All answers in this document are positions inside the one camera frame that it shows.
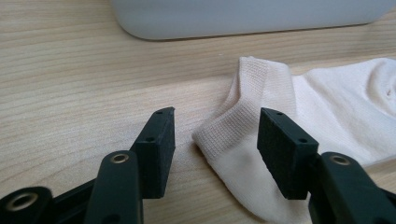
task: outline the white container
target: white container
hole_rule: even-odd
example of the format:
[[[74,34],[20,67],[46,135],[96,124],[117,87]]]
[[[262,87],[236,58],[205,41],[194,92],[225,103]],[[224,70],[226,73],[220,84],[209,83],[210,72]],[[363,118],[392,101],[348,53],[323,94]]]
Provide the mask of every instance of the white container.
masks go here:
[[[145,39],[362,24],[396,0],[111,0],[120,26]]]

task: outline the fabric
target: fabric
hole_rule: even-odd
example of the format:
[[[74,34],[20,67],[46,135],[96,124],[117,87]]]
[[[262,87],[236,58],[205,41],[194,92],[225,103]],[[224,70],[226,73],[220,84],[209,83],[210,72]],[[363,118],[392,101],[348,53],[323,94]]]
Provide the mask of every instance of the fabric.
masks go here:
[[[293,76],[283,63],[240,58],[224,104],[192,138],[233,196],[275,223],[309,220],[307,201],[283,198],[256,148],[260,108],[287,114],[319,142],[362,165],[396,150],[396,61],[375,59]]]

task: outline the white sock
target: white sock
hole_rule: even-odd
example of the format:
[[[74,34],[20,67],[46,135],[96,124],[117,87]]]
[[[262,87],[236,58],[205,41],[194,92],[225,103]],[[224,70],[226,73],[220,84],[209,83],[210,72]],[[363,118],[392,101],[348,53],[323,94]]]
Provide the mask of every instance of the white sock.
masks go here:
[[[307,201],[288,201],[256,148],[260,108],[279,110],[319,141],[361,164],[393,156],[396,62],[376,59],[292,76],[283,63],[241,58],[225,103],[192,135],[233,196],[275,223],[309,220]]]

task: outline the table surface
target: table surface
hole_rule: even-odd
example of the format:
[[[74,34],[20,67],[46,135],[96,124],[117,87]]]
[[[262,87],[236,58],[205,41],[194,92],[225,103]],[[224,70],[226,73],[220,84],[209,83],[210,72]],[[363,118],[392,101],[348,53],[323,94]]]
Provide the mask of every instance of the table surface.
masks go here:
[[[0,197],[29,186],[57,196],[96,177],[129,149],[152,112],[176,108],[165,197],[146,223],[260,223],[225,188],[191,132],[225,99],[240,56],[292,73],[396,58],[396,9],[371,24],[146,41],[124,32],[107,1],[0,3]],[[396,191],[396,160],[367,168]]]

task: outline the wooden table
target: wooden table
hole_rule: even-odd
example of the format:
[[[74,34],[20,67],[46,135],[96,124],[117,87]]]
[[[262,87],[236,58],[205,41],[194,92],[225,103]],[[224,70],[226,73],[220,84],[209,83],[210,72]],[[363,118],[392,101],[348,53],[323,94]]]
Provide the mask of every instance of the wooden table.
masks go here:
[[[210,168],[191,132],[225,99],[240,56],[315,67],[396,57],[396,9],[367,25],[178,41],[124,32],[107,1],[0,3],[0,197],[28,186],[57,196],[128,149],[150,114],[176,108],[165,197],[146,223],[257,223]],[[396,191],[396,160],[368,168]]]

